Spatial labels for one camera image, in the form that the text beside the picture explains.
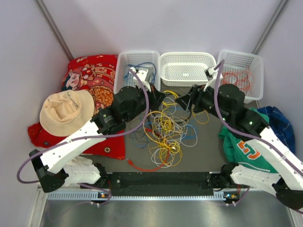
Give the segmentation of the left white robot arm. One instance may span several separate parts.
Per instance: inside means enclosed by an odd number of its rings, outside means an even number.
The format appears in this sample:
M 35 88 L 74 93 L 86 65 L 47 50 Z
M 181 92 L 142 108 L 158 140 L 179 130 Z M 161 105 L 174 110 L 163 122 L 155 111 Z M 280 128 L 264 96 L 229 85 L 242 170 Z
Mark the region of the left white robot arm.
M 164 98 L 165 94 L 154 86 L 150 90 L 123 87 L 113 96 L 111 106 L 100 109 L 71 136 L 43 151 L 31 151 L 29 156 L 43 191 L 49 193 L 77 183 L 105 186 L 107 173 L 101 164 L 69 165 L 69 162 L 107 138 L 122 136 L 126 123 L 142 112 L 158 110 Z

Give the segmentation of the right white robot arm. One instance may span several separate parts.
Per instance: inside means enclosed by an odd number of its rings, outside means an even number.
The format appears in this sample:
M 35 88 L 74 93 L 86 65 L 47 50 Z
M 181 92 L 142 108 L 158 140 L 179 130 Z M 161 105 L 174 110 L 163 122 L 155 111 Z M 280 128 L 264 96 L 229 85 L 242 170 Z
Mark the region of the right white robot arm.
M 244 105 L 245 94 L 232 84 L 219 87 L 194 85 L 176 99 L 185 111 L 207 111 L 260 155 L 275 173 L 252 169 L 240 162 L 223 165 L 221 182 L 226 187 L 242 184 L 275 196 L 283 205 L 303 211 L 303 163 L 275 135 L 256 111 Z

